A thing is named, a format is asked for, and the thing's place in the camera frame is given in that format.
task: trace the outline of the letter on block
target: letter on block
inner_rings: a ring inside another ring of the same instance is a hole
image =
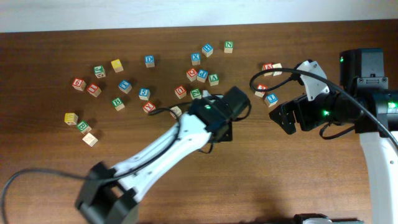
[[[268,105],[268,107],[271,107],[278,102],[278,98],[275,96],[275,94],[271,94],[266,97],[265,102]]]
[[[282,68],[282,65],[280,63],[272,65],[272,68]],[[276,75],[281,75],[282,72],[274,72],[274,76]]]
[[[149,89],[141,88],[139,90],[138,97],[142,100],[149,100],[150,97]]]
[[[200,53],[191,54],[192,65],[200,65]]]
[[[199,89],[192,90],[192,91],[191,91],[191,97],[192,97],[193,100],[194,100],[194,99],[201,99],[200,90],[199,90]]]
[[[148,102],[148,103],[146,103],[146,104],[144,105],[144,107],[143,107],[142,109],[144,109],[144,111],[145,111],[146,113],[149,113],[149,112],[153,111],[153,110],[156,109],[156,108],[155,108],[155,105],[153,105],[151,102]]]
[[[102,65],[94,67],[94,75],[97,78],[104,78],[105,77],[105,69]]]
[[[86,121],[80,121],[80,123],[77,125],[77,129],[79,129],[82,134],[87,134],[91,131],[91,127],[88,126]]]
[[[80,78],[75,78],[75,80],[72,83],[72,86],[77,90],[83,91],[86,87],[86,83]]]
[[[182,111],[178,106],[173,106],[170,110],[172,110],[177,115],[177,117],[176,117],[176,116],[174,116],[173,113],[170,112],[170,114],[173,116],[174,119],[177,119],[182,114]]]
[[[130,90],[132,89],[131,84],[125,80],[123,80],[120,84],[119,84],[119,89],[127,94],[130,92]]]
[[[194,68],[191,68],[191,69],[189,69],[188,71],[187,71],[187,77],[188,77],[188,79],[192,82],[192,81],[195,81],[196,79],[197,79],[197,75],[198,75],[198,72],[194,69]]]
[[[206,56],[209,57],[213,53],[213,47],[210,44],[206,44],[202,47],[201,52]]]
[[[155,67],[155,58],[153,55],[145,56],[145,65],[147,68]]]
[[[234,49],[234,42],[226,41],[224,44],[224,53],[232,53],[233,49]]]
[[[218,75],[217,74],[212,74],[212,75],[209,75],[209,83],[210,83],[210,85],[211,86],[213,86],[213,85],[218,85]]]
[[[123,71],[123,66],[119,59],[112,61],[111,64],[116,73]]]
[[[83,138],[83,141],[87,143],[90,147],[93,147],[95,143],[98,142],[98,139],[96,139],[92,134],[88,133],[86,136]]]
[[[197,78],[197,80],[199,81],[199,82],[206,82],[206,79],[207,79],[207,75],[208,75],[208,72],[207,71],[204,71],[203,69],[201,69],[201,70],[199,70],[199,72],[198,72],[198,78]]]
[[[179,99],[182,99],[187,95],[186,89],[183,86],[179,86],[174,90],[175,94],[178,96]]]
[[[272,64],[271,63],[264,64],[262,66],[261,70],[264,71],[264,70],[267,70],[267,69],[272,69]],[[267,73],[264,74],[264,76],[268,76],[268,75],[272,75],[272,72],[267,72]]]
[[[65,123],[76,125],[79,117],[75,113],[65,113]]]
[[[259,84],[259,85],[257,86],[257,89],[266,90],[266,89],[268,89],[268,87],[265,86],[265,85],[263,85],[263,84]],[[256,91],[254,94],[255,94],[256,96],[260,96],[260,97],[262,98],[266,93],[265,93],[265,92]]]
[[[91,95],[93,95],[95,97],[97,97],[101,93],[101,89],[98,86],[94,85],[94,84],[91,84],[87,88],[87,91],[88,91],[89,94],[91,94]]]
[[[120,97],[117,97],[116,99],[112,100],[112,104],[117,111],[124,108],[123,101],[122,99],[120,99]]]

